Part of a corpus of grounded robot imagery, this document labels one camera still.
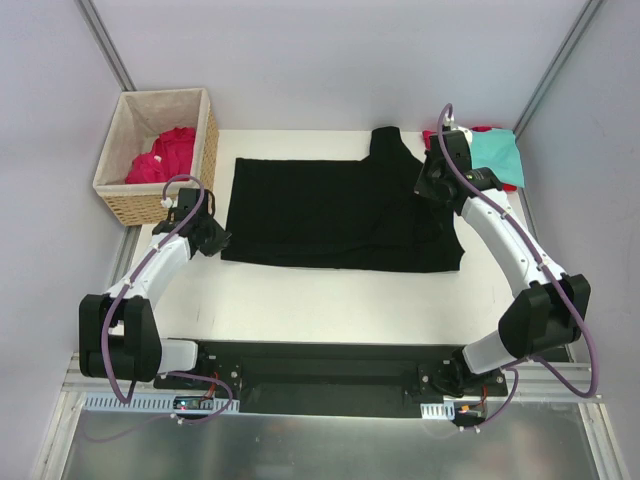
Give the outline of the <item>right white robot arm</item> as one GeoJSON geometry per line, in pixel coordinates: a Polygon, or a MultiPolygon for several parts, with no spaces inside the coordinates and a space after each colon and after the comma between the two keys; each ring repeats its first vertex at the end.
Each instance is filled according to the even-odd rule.
{"type": "Polygon", "coordinates": [[[432,134],[417,193],[450,207],[481,237],[511,288],[513,301],[496,329],[456,349],[431,376],[434,389],[454,397],[481,388],[499,369],[538,359],[582,338],[591,287],[552,261],[513,213],[503,184],[487,167],[471,165],[473,134],[432,134]]]}

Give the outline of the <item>wicker basket with liner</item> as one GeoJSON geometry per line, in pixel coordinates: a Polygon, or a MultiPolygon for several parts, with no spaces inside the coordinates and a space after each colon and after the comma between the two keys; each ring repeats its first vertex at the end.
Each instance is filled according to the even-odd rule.
{"type": "Polygon", "coordinates": [[[219,132],[204,88],[120,95],[93,188],[125,226],[160,221],[166,182],[179,174],[214,183],[219,132]]]}

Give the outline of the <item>black daisy print t-shirt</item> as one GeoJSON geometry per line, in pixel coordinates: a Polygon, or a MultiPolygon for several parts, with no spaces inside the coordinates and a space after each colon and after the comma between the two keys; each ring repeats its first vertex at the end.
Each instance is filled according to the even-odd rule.
{"type": "Polygon", "coordinates": [[[250,264],[456,272],[454,213],[416,194],[422,170],[398,128],[371,133],[361,160],[239,158],[221,257],[250,264]]]}

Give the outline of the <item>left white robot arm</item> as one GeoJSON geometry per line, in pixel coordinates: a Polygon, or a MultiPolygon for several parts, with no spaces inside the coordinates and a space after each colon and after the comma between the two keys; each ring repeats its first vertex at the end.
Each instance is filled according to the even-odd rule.
{"type": "Polygon", "coordinates": [[[188,388],[209,382],[212,367],[198,356],[196,343],[161,338],[154,308],[194,255],[212,257],[228,244],[230,234],[214,213],[211,191],[180,189],[140,262],[107,292],[81,300],[79,365],[84,376],[149,382],[176,370],[188,388]]]}

